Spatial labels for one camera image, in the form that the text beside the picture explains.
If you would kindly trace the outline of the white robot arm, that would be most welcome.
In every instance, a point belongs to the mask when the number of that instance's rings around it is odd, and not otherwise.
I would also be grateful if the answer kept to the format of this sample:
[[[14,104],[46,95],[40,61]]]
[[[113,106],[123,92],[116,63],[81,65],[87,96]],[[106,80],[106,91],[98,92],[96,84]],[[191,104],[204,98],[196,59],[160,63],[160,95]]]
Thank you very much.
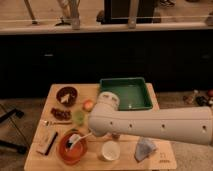
[[[119,111],[119,102],[114,93],[99,94],[88,118],[95,136],[117,133],[213,146],[210,107]]]

